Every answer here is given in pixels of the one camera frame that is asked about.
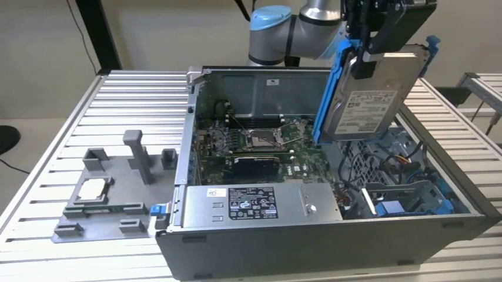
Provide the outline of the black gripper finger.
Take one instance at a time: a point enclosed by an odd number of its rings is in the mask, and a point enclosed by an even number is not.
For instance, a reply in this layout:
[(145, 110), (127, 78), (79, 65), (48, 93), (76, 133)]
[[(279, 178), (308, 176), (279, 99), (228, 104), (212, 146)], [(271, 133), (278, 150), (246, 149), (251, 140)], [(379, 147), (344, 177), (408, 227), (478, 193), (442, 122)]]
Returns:
[(351, 66), (351, 76), (354, 79), (367, 79), (372, 77), (376, 61), (363, 50), (356, 51), (355, 63)]

